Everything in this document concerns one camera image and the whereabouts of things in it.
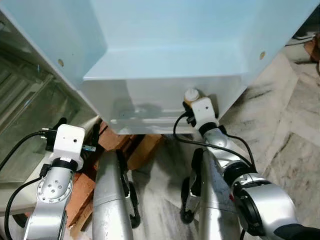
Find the cable connector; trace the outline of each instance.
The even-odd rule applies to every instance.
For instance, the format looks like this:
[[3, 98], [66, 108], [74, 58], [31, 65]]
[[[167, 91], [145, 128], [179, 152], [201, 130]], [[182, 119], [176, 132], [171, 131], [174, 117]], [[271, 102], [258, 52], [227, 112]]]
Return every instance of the cable connector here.
[[40, 178], [44, 178], [47, 175], [50, 168], [51, 168], [50, 164], [46, 164], [46, 163], [43, 164], [39, 174]]
[[186, 122], [188, 124], [191, 124], [192, 127], [194, 127], [197, 124], [197, 122], [192, 108], [185, 101], [182, 103], [182, 105], [185, 110], [184, 117], [187, 117]]
[[54, 151], [55, 141], [57, 136], [57, 130], [55, 129], [48, 129], [44, 133], [44, 137], [46, 138], [46, 146], [45, 150], [49, 152]]

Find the marble floor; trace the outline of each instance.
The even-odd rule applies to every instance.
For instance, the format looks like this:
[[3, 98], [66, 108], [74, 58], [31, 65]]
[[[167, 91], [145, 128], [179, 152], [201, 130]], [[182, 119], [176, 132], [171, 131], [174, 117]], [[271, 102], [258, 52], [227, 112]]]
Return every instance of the marble floor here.
[[[258, 171], [288, 192], [301, 223], [320, 228], [320, 77], [316, 65], [296, 65], [278, 54], [220, 123], [248, 142]], [[179, 215], [181, 185], [190, 174], [193, 150], [166, 136], [153, 161], [129, 173], [141, 215], [140, 226], [133, 230], [135, 240], [198, 239], [199, 216], [185, 225]], [[92, 222], [79, 239], [91, 238]], [[68, 231], [65, 239], [71, 239]], [[245, 239], [257, 238], [246, 234]]]

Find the wooden plank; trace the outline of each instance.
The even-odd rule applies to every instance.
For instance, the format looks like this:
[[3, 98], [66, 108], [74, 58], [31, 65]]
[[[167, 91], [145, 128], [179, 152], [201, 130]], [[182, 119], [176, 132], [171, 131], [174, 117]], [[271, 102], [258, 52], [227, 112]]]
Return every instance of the wooden plank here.
[[75, 174], [74, 174], [74, 177], [73, 177], [73, 184], [75, 184], [75, 182], [78, 180], [78, 178], [81, 176], [81, 173], [79, 173], [79, 172], [76, 172]]
[[315, 62], [320, 61], [319, 39], [320, 35], [317, 34], [311, 41], [307, 41], [304, 44], [305, 51], [310, 55], [311, 60]]
[[147, 164], [153, 157], [158, 149], [163, 136], [159, 134], [145, 135], [140, 144], [130, 156], [127, 165], [129, 170], [141, 168]]
[[88, 202], [92, 199], [95, 185], [96, 183], [83, 173], [74, 183], [70, 202], [66, 206], [68, 217], [66, 225], [68, 227], [77, 221]]
[[74, 240], [76, 240], [78, 238], [78, 235], [79, 235], [82, 227], [84, 226], [84, 224], [86, 223], [86, 221], [88, 220], [90, 215], [92, 214], [93, 209], [94, 209], [93, 200], [91, 200], [88, 203], [88, 205], [84, 208], [79, 219], [76, 221], [76, 223], [73, 225], [73, 227], [70, 230], [70, 235]]
[[93, 181], [96, 180], [97, 174], [97, 169], [95, 168], [95, 165], [104, 151], [105, 149], [102, 146], [97, 145], [95, 152], [91, 152], [88, 158], [83, 162], [83, 167], [81, 171], [85, 173], [85, 175], [87, 175]]
[[141, 143], [145, 135], [131, 135], [129, 141], [121, 148], [123, 155], [128, 160], [131, 154], [135, 151], [138, 145]]
[[101, 124], [100, 124], [100, 130], [99, 130], [99, 135], [102, 134], [106, 129], [107, 129], [108, 125], [106, 124], [105, 121], [103, 121]]
[[99, 144], [106, 150], [120, 149], [130, 138], [131, 135], [118, 135], [107, 127], [99, 137]]

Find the black wire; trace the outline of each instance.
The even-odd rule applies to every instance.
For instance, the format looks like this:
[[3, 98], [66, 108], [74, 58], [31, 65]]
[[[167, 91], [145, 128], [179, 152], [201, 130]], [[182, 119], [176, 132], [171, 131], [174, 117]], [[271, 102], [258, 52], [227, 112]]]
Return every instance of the black wire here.
[[246, 150], [247, 150], [247, 152], [248, 152], [248, 154], [249, 154], [249, 156], [250, 156], [252, 168], [253, 168], [255, 171], [257, 171], [257, 169], [256, 169], [256, 164], [255, 164], [255, 160], [254, 160], [254, 156], [253, 156], [253, 154], [252, 154], [252, 152], [251, 152], [251, 149], [250, 149], [248, 143], [247, 143], [243, 138], [241, 138], [241, 137], [239, 137], [239, 136], [233, 136], [233, 135], [229, 135], [229, 134], [227, 134], [227, 133], [226, 133], [225, 135], [227, 135], [229, 138], [232, 138], [232, 139], [238, 139], [238, 140], [240, 140], [240, 141], [245, 145]]
[[246, 234], [246, 230], [242, 229], [241, 235], [240, 235], [240, 240], [244, 240], [245, 234]]
[[26, 140], [28, 140], [29, 138], [33, 137], [33, 136], [38, 136], [38, 135], [43, 135], [44, 131], [36, 131], [33, 132], [27, 136], [25, 136], [24, 138], [22, 138], [13, 148], [12, 150], [8, 153], [8, 155], [4, 158], [4, 160], [0, 163], [0, 171], [2, 170], [2, 168], [5, 166], [5, 164], [8, 162], [9, 158], [15, 153], [15, 151], [20, 147], [21, 144], [23, 144]]
[[239, 153], [237, 153], [236, 151], [233, 151], [233, 150], [230, 150], [228, 148], [224, 148], [224, 147], [221, 147], [221, 146], [217, 146], [217, 145], [213, 145], [213, 144], [209, 144], [209, 143], [205, 143], [205, 142], [201, 142], [201, 141], [191, 141], [191, 140], [184, 140], [184, 139], [181, 139], [177, 136], [176, 134], [176, 128], [177, 128], [177, 125], [179, 123], [179, 121], [184, 118], [184, 117], [187, 117], [187, 113], [183, 113], [180, 117], [178, 117], [178, 119], [175, 121], [174, 123], [174, 126], [173, 126], [173, 136], [175, 137], [175, 139], [177, 139], [179, 142], [182, 142], [182, 143], [186, 143], [186, 144], [194, 144], [194, 145], [199, 145], [199, 146], [204, 146], [204, 147], [210, 147], [210, 148], [214, 148], [214, 149], [219, 149], [219, 150], [223, 150], [223, 151], [226, 151], [228, 153], [231, 153], [231, 154], [234, 154], [236, 155], [237, 157], [239, 157], [240, 159], [242, 159], [248, 166], [252, 167], [252, 164], [242, 155], [240, 155]]
[[18, 187], [13, 194], [11, 195], [8, 204], [6, 205], [6, 209], [5, 209], [5, 214], [4, 214], [4, 232], [5, 232], [5, 236], [7, 238], [7, 240], [13, 240], [10, 234], [10, 230], [9, 230], [9, 215], [10, 215], [10, 208], [11, 205], [16, 197], [16, 195], [26, 186], [33, 184], [37, 181], [41, 180], [41, 177], [38, 177], [36, 179], [33, 179], [31, 181], [26, 182], [25, 184], [21, 185], [20, 187]]

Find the white bottle cap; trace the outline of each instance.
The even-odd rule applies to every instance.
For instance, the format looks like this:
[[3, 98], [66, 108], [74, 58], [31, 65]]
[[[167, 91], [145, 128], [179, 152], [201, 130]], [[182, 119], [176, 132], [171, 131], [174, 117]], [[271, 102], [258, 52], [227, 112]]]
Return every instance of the white bottle cap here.
[[188, 102], [193, 102], [197, 100], [200, 97], [200, 94], [197, 89], [195, 88], [189, 88], [187, 91], [184, 93], [184, 99], [187, 100]]

